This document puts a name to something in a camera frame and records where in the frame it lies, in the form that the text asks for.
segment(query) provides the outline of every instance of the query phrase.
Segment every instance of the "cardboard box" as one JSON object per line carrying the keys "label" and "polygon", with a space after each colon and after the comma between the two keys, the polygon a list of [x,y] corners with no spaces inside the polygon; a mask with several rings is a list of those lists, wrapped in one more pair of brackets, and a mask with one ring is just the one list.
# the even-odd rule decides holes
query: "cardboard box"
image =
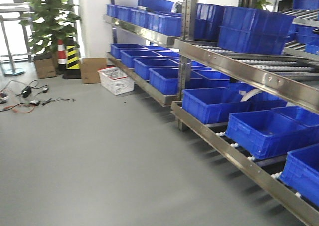
{"label": "cardboard box", "polygon": [[56,77],[51,55],[35,56],[33,62],[39,79]]}
{"label": "cardboard box", "polygon": [[107,65],[106,58],[84,58],[80,66],[83,84],[100,83],[99,69]]}

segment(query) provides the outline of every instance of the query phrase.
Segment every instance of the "metal shelving rack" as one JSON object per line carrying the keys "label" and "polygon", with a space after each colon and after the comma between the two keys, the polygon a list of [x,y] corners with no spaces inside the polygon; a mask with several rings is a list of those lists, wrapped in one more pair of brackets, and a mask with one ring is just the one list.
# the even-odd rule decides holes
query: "metal shelving rack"
{"label": "metal shelving rack", "polygon": [[[254,1],[242,0],[242,5],[250,7]],[[185,128],[193,130],[273,198],[277,199],[304,224],[308,226],[319,225],[318,208],[307,200],[304,200],[294,190],[282,184],[277,179],[277,175],[274,174],[282,170],[285,156],[255,161],[237,143],[229,144],[230,140],[225,138],[224,132],[216,130],[218,125],[203,125],[181,107],[180,101],[182,90],[190,77],[191,61],[196,60],[235,79],[244,81],[263,91],[319,113],[319,90],[296,81],[307,80],[310,75],[312,75],[312,78],[317,79],[319,63],[313,61],[318,61],[319,59],[316,58],[316,55],[308,55],[303,52],[303,46],[291,47],[295,43],[289,43],[285,48],[287,54],[294,56],[265,56],[237,54],[219,49],[211,43],[193,41],[196,3],[197,0],[184,0],[183,35],[180,39],[174,40],[174,47],[180,49],[179,92],[172,98],[169,96],[170,99],[166,101],[167,104],[163,104],[165,102],[163,99],[167,96],[161,96],[154,88],[150,88],[150,84],[139,79],[131,69],[128,69],[119,60],[114,59],[110,55],[108,57],[162,105],[167,106],[174,99],[178,100],[172,102],[171,109],[172,113],[176,116],[180,130]],[[313,13],[292,11],[290,14],[297,15],[297,18],[294,20],[296,24],[319,27],[318,22],[314,20]],[[120,27],[125,31],[134,33],[159,45],[171,46],[171,43],[167,44],[168,41],[166,42],[166,40],[159,41],[155,37],[145,37],[139,33],[141,31],[146,32],[146,30],[136,29],[134,26],[129,27],[127,23],[122,23],[117,19],[105,18],[105,21],[113,27]]]}

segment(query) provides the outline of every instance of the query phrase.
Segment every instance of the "yellow black striped cone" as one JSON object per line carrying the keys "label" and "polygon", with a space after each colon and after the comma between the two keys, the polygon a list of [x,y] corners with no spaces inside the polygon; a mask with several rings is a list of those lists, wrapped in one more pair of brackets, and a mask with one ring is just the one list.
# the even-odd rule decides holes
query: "yellow black striped cone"
{"label": "yellow black striped cone", "polygon": [[79,55],[73,40],[69,37],[67,43],[67,63],[66,70],[64,71],[63,78],[65,79],[78,79],[81,78]]}

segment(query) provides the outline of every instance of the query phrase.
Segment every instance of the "orange white traffic cone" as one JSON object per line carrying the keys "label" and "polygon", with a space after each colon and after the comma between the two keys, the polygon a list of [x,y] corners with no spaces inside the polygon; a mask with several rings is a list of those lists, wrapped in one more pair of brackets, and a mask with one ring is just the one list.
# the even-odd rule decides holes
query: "orange white traffic cone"
{"label": "orange white traffic cone", "polygon": [[63,41],[61,39],[58,39],[58,65],[59,65],[59,71],[64,72],[66,69],[66,53]]}

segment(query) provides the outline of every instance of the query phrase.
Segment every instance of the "flow rack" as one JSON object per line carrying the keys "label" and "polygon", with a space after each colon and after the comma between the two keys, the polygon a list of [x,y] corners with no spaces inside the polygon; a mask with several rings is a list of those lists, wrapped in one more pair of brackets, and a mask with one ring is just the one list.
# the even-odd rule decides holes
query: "flow rack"
{"label": "flow rack", "polygon": [[116,28],[120,28],[126,32],[135,34],[145,40],[148,40],[152,43],[156,43],[163,47],[172,48],[174,46],[175,40],[178,39],[178,37],[167,36],[167,35],[149,30],[147,28],[142,28],[135,24],[119,20],[117,18],[109,17],[107,15],[103,16],[103,20],[106,23]]}
{"label": "flow rack", "polygon": [[134,69],[128,68],[119,59],[114,58],[110,53],[107,53],[107,58],[110,59],[115,66],[117,66],[123,72],[125,72],[128,76],[130,76],[140,88],[142,88],[145,92],[147,92],[152,98],[154,98],[163,107],[170,106],[172,101],[176,101],[178,99],[177,95],[164,95],[163,93],[161,93],[151,84],[149,84],[148,81],[144,80],[139,75],[137,75],[134,72]]}
{"label": "flow rack", "polygon": [[287,188],[277,179],[282,171],[286,156],[255,161],[237,143],[228,143],[229,139],[225,137],[224,132],[220,132],[220,130],[216,132],[214,125],[203,125],[186,112],[181,107],[181,102],[173,102],[171,108],[177,119],[215,148],[273,198],[277,199],[299,220],[309,226],[319,225],[318,209],[300,198],[295,191]]}
{"label": "flow rack", "polygon": [[[242,6],[251,7],[254,1],[242,0]],[[216,43],[194,41],[196,3],[197,0],[184,0],[181,38],[165,36],[109,16],[103,17],[106,23],[112,25],[115,37],[114,29],[120,28],[160,46],[179,49],[179,91],[177,95],[163,95],[120,60],[115,59],[109,53],[107,57],[162,106],[171,105],[179,129],[182,130],[185,126],[190,128],[273,198],[277,199],[300,221],[308,226],[318,226],[318,207],[300,197],[297,192],[278,180],[286,156],[256,161],[236,142],[225,137],[224,131],[227,123],[204,125],[186,112],[181,107],[180,101],[182,90],[190,75],[190,62],[195,60],[314,113],[319,113],[319,90],[300,82],[319,80],[318,55],[304,52],[305,46],[296,42],[286,44],[285,54],[271,56],[238,54],[221,49],[217,47]],[[285,14],[296,17],[294,24],[319,28],[316,10],[288,10]]]}

